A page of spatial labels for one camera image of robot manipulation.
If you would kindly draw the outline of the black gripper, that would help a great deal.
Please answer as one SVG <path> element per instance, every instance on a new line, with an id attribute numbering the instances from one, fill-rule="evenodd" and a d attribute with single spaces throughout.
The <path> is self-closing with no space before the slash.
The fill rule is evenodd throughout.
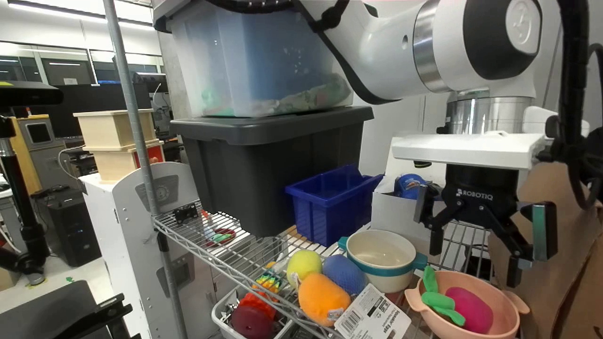
<path id="1" fill-rule="evenodd" d="M 557 208 L 551 201 L 519 203 L 517 171 L 446 165 L 444 186 L 425 182 L 416 197 L 414 220 L 429 229 L 429 254 L 442 250 L 449 220 L 483 225 L 508 248 L 506 284 L 514 287 L 532 261 L 557 254 Z"/>

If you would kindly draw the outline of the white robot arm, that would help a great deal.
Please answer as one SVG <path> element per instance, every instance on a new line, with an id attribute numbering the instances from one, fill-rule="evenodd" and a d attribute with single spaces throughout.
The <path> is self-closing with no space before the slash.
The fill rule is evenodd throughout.
<path id="1" fill-rule="evenodd" d="M 417 0 L 393 16 L 380 16 L 361 0 L 208 0 L 237 13 L 295 7 L 342 67 L 346 80 L 368 103 L 399 101 L 414 92 L 451 92 L 461 99 L 512 97 L 527 82 L 540 46 L 542 13 L 536 0 Z M 529 214 L 514 193 L 517 173 L 536 161 L 566 165 L 579 207 L 600 199 L 600 137 L 581 129 L 589 56 L 587 0 L 557 0 L 563 29 L 559 110 L 536 133 L 476 133 L 448 129 L 400 142 L 412 161 L 446 167 L 444 208 L 419 210 L 438 252 L 442 225 L 463 220 L 489 227 L 510 252 L 506 282 L 519 280 L 527 261 L 555 252 L 553 223 L 529 242 L 512 214 Z"/>

